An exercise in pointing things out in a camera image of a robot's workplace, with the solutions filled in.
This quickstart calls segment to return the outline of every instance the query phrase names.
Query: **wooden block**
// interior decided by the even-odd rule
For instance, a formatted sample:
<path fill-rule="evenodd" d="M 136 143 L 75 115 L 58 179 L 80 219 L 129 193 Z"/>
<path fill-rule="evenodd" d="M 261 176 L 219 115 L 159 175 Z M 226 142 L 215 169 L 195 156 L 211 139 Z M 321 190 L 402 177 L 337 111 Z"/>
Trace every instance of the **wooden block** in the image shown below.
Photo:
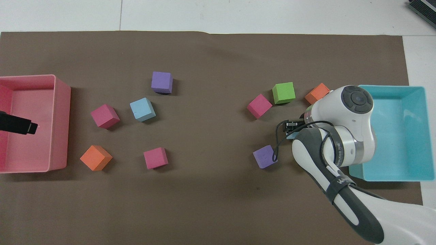
<path fill-rule="evenodd" d="M 253 152 L 254 158 L 256 159 L 256 162 L 260 168 L 266 168 L 269 165 L 277 162 L 277 160 L 273 162 L 273 154 L 274 150 L 271 145 L 267 145 Z"/>
<path fill-rule="evenodd" d="M 150 100 L 147 98 L 130 103 L 130 107 L 132 108 L 135 119 L 140 122 L 156 116 L 153 106 L 151 105 Z"/>
<path fill-rule="evenodd" d="M 115 123 L 119 122 L 119 117 L 115 110 L 107 104 L 104 104 L 92 111 L 91 116 L 97 126 L 104 129 L 108 129 Z"/>
<path fill-rule="evenodd" d="M 272 95 L 274 95 L 276 105 L 293 101 L 295 99 L 294 83 L 285 82 L 274 85 Z"/>
<path fill-rule="evenodd" d="M 112 156 L 103 147 L 94 145 L 80 158 L 92 171 L 102 170 L 111 159 Z"/>
<path fill-rule="evenodd" d="M 318 100 L 322 99 L 324 96 L 326 96 L 330 90 L 327 88 L 324 83 L 320 83 L 318 86 L 316 86 L 312 91 L 310 91 L 304 98 L 311 104 L 315 104 Z"/>
<path fill-rule="evenodd" d="M 144 152 L 144 158 L 147 169 L 168 164 L 167 153 L 165 152 L 165 148 L 162 147 Z"/>
<path fill-rule="evenodd" d="M 154 71 L 151 88 L 156 93 L 170 94 L 173 91 L 173 76 L 169 72 Z"/>
<path fill-rule="evenodd" d="M 266 111 L 272 107 L 271 103 L 263 96 L 258 95 L 253 101 L 249 103 L 247 109 L 259 119 Z"/>

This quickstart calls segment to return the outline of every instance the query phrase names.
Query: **orange cube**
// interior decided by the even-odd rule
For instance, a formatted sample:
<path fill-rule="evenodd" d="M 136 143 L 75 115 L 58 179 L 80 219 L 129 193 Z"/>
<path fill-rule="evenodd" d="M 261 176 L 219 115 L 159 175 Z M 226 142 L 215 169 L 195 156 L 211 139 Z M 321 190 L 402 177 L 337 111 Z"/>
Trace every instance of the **orange cube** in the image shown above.
<path fill-rule="evenodd" d="M 324 83 L 320 83 L 316 86 L 310 93 L 308 93 L 304 98 L 311 104 L 315 104 L 318 100 L 322 99 L 326 96 L 330 90 L 324 85 Z"/>
<path fill-rule="evenodd" d="M 112 156 L 101 146 L 91 146 L 80 160 L 92 171 L 102 170 L 112 159 Z"/>

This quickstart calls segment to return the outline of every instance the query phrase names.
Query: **purple cube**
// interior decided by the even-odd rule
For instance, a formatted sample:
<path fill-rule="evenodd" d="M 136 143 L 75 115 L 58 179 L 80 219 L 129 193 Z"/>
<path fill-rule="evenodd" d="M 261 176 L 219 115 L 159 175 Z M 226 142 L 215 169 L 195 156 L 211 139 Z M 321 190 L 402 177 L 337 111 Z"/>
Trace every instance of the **purple cube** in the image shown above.
<path fill-rule="evenodd" d="M 156 93 L 170 94 L 173 91 L 173 76 L 169 72 L 154 71 L 151 88 Z"/>
<path fill-rule="evenodd" d="M 271 145 L 267 145 L 253 152 L 254 158 L 256 158 L 257 164 L 260 168 L 266 168 L 269 165 L 277 162 L 277 160 L 273 162 L 273 154 L 274 151 Z"/>

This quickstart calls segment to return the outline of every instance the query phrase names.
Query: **green cube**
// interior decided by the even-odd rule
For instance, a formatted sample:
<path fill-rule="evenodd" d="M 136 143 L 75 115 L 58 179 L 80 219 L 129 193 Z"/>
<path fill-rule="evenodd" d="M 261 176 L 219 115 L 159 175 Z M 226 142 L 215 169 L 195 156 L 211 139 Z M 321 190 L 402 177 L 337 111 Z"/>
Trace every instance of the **green cube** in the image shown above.
<path fill-rule="evenodd" d="M 295 99 L 294 84 L 292 82 L 279 83 L 272 89 L 274 104 L 289 103 Z"/>

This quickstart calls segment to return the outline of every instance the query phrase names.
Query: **velcro strap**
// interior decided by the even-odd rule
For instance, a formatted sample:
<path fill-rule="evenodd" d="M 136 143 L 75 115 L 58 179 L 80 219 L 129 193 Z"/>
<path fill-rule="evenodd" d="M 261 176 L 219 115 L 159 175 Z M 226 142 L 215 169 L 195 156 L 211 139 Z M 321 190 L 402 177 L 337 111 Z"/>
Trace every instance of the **velcro strap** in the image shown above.
<path fill-rule="evenodd" d="M 356 185 L 356 183 L 350 179 L 347 175 L 339 175 L 338 177 L 334 178 L 326 190 L 326 196 L 328 200 L 333 203 L 335 197 L 341 191 L 344 187 L 348 186 L 349 184 Z"/>

